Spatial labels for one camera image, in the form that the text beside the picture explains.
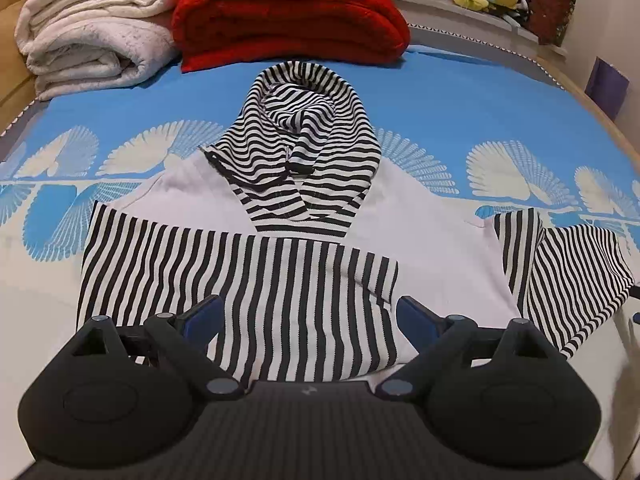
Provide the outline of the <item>black white striped hoodie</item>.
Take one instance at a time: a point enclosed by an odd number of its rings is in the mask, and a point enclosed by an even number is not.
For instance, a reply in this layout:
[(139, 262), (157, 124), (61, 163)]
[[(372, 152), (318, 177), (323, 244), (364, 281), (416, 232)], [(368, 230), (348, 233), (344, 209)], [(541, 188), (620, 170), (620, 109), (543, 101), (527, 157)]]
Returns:
[(336, 382), (411, 361), (429, 313), (525, 318), (570, 356), (633, 282), (611, 231), (450, 208), (384, 158), (347, 81), (292, 61), (216, 143), (94, 206), (77, 317), (136, 326), (214, 296), (205, 351), (234, 379)]

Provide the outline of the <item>blue white patterned bedspread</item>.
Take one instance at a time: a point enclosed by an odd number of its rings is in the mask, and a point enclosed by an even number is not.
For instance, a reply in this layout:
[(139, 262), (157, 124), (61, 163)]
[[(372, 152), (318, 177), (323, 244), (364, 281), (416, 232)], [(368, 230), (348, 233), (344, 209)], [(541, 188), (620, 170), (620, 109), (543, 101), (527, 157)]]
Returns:
[[(435, 47), (413, 29), (395, 67), (336, 64), (358, 92), (383, 155), (447, 203), (487, 218), (534, 207), (549, 226), (614, 231), (639, 259), (639, 176), (608, 128), (541, 66), (472, 44)], [(73, 333), (79, 263), (96, 200), (135, 188), (239, 113), (257, 63), (140, 87), (32, 102), (1, 138), (1, 474), (32, 459), (17, 403)]]

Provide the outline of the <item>purple box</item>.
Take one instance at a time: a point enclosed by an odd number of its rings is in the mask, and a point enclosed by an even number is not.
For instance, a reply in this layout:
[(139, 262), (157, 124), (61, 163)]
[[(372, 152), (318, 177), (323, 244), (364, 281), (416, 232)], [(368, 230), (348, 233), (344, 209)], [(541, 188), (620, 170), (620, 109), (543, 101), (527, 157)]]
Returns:
[(616, 68), (596, 58), (585, 88), (585, 94), (614, 122), (626, 99), (629, 80)]

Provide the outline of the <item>white folded blanket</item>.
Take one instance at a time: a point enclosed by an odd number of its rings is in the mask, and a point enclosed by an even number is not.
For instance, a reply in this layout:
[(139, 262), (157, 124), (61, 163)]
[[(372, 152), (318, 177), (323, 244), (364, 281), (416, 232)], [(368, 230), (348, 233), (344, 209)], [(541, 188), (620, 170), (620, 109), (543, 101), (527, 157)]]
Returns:
[(40, 101), (132, 87), (177, 55), (170, 31), (179, 0), (27, 0), (14, 39)]

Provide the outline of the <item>red folded blanket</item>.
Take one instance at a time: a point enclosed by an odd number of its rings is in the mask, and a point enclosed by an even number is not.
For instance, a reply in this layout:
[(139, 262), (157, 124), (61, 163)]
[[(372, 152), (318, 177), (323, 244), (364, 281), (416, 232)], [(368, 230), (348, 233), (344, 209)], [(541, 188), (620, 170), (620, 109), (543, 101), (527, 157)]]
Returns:
[(384, 65), (410, 42), (392, 0), (179, 0), (171, 32), (185, 73), (267, 58)]

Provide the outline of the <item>dark red plush cushion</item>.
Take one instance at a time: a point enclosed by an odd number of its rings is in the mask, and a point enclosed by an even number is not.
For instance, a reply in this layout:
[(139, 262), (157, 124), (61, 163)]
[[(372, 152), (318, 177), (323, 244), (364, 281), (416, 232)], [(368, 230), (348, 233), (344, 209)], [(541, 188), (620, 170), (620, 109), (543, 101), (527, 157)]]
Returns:
[(529, 16), (526, 28), (538, 38), (538, 44), (561, 47), (576, 0), (527, 0)]

